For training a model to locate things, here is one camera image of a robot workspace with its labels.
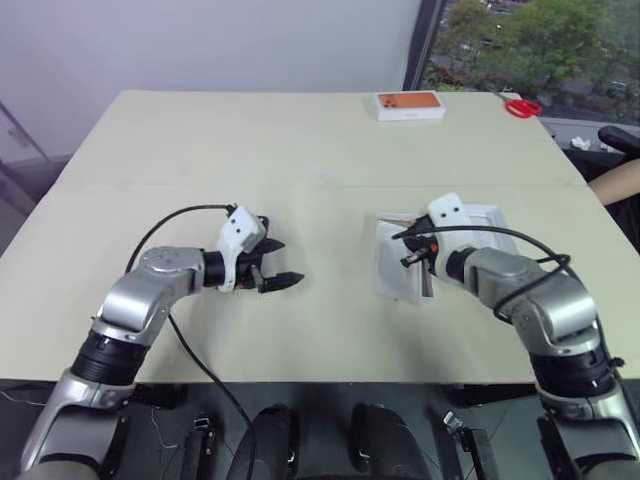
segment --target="person's arm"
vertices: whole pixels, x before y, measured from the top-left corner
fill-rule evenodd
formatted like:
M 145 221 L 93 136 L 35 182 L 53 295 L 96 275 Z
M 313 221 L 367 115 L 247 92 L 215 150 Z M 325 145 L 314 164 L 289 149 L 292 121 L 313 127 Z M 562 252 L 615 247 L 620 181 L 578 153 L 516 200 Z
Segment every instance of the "person's arm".
M 600 175 L 589 186 L 603 205 L 640 193 L 640 158 Z

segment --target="robotic arm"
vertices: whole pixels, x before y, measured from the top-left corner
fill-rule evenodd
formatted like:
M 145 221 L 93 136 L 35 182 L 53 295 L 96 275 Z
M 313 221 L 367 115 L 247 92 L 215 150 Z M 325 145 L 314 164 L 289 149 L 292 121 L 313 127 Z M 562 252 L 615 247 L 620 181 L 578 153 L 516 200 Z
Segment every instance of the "robotic arm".
M 585 287 L 569 275 L 556 274 L 504 302 L 547 272 L 530 258 L 476 248 L 470 231 L 420 235 L 434 227 L 464 225 L 471 221 L 457 195 L 432 202 L 426 215 L 396 235 L 413 252 L 402 263 L 426 260 L 437 278 L 461 286 L 488 308 L 498 306 L 514 326 L 547 412 L 538 423 L 554 473 L 574 478 L 570 470 L 575 468 L 585 472 L 606 461 L 640 460 L 638 426 L 605 352 L 595 304 Z
M 63 372 L 29 436 L 22 470 L 33 469 L 29 475 L 34 478 L 41 478 L 34 472 L 44 472 L 48 479 L 108 474 L 118 446 L 124 446 L 126 425 L 119 411 L 133 394 L 136 374 L 171 307 L 203 287 L 264 293 L 302 280 L 294 272 L 263 277 L 263 255 L 284 247 L 266 238 L 268 225 L 266 217 L 237 207 L 222 228 L 219 251 L 147 251 L 107 294 L 73 365 Z

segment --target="table surface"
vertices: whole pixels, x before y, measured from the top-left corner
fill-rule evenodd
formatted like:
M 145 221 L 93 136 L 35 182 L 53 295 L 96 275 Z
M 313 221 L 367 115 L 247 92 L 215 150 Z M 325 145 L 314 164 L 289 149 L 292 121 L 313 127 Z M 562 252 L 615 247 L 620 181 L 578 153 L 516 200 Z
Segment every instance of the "table surface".
M 422 306 L 372 291 L 375 213 L 415 212 L 451 191 L 500 205 L 512 228 L 571 254 L 623 374 L 640 376 L 635 250 L 537 120 L 509 116 L 491 94 L 443 98 L 442 121 L 377 123 L 367 94 L 123 93 L 0 258 L 0 377 L 58 378 L 155 221 L 237 202 L 287 244 L 265 268 L 306 278 L 176 305 L 223 379 L 531 381 L 513 329 L 464 291 L 437 282 Z M 223 221 L 190 213 L 149 246 L 212 249 Z M 206 378 L 167 324 L 138 380 Z

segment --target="scissors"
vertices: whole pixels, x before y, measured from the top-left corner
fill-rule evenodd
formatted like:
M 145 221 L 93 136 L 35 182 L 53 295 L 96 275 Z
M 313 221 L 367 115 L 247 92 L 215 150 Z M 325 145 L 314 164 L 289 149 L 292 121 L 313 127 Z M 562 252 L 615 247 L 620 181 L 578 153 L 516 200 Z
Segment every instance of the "scissors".
M 542 113 L 542 107 L 536 102 L 522 99 L 512 99 L 498 92 L 493 92 L 504 102 L 504 108 L 514 117 L 531 118 Z

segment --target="orange phone box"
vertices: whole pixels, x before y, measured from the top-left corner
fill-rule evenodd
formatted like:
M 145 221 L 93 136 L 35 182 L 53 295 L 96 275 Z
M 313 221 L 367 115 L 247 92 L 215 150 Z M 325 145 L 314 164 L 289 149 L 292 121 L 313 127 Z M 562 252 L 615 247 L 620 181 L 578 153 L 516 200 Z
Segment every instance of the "orange phone box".
M 374 93 L 378 120 L 439 119 L 447 109 L 433 90 Z

